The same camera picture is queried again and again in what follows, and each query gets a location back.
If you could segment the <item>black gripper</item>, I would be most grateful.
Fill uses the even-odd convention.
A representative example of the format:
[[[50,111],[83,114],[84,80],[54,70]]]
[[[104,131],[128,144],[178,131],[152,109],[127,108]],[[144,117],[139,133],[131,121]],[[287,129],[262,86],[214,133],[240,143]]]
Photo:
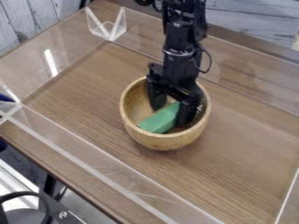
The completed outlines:
[[[163,63],[150,63],[146,76],[147,93],[152,110],[160,109],[170,95],[179,101],[175,126],[186,126],[196,116],[203,91],[196,84],[202,72],[202,48],[184,51],[163,48]]]

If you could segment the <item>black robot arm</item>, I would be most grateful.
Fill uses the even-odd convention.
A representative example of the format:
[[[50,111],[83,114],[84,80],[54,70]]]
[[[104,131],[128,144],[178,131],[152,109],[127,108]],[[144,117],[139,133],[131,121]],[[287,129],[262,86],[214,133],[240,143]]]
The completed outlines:
[[[163,64],[151,62],[146,76],[150,105],[160,109],[171,96],[179,102],[175,126],[195,118],[204,93],[196,83],[202,70],[202,41],[207,37],[206,0],[163,0]]]

